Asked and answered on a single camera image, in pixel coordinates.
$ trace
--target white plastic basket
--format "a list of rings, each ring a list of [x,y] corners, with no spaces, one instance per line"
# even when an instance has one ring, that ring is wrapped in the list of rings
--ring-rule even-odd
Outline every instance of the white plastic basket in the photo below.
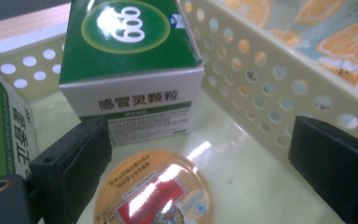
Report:
[[[167,148],[205,174],[216,223],[340,223],[287,152],[296,115],[358,137],[358,91],[218,1],[179,2],[206,68],[195,130],[114,148],[103,178],[137,151]],[[78,123],[57,85],[63,42],[58,35],[0,53],[2,76],[31,104],[40,150]],[[79,223],[92,209],[93,201]]]

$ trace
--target round lid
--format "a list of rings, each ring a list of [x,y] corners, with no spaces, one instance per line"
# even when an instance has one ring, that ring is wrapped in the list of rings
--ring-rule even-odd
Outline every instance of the round lid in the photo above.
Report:
[[[170,151],[144,151],[106,178],[94,223],[213,223],[211,194],[191,161]]]

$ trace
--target perforated basket wall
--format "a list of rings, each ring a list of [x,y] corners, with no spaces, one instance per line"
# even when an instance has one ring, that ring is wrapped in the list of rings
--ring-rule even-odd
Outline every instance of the perforated basket wall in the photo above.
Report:
[[[181,0],[205,63],[203,90],[262,146],[286,157],[296,115],[358,137],[358,91],[214,0]],[[64,35],[0,54],[28,101],[58,90]]]

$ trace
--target cardboard box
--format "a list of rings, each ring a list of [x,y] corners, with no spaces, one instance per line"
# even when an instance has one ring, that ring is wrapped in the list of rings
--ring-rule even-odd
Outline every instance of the cardboard box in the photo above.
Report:
[[[0,176],[28,176],[37,154],[31,108],[0,76]]]
[[[176,0],[72,3],[60,88],[113,145],[191,130],[204,74]]]

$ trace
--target green and white box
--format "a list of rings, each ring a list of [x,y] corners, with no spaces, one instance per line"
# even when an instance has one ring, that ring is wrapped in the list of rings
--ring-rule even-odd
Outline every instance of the green and white box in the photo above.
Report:
[[[37,154],[31,108],[0,76],[0,176],[25,178]]]
[[[176,0],[74,0],[60,88],[113,145],[187,133],[204,74]]]

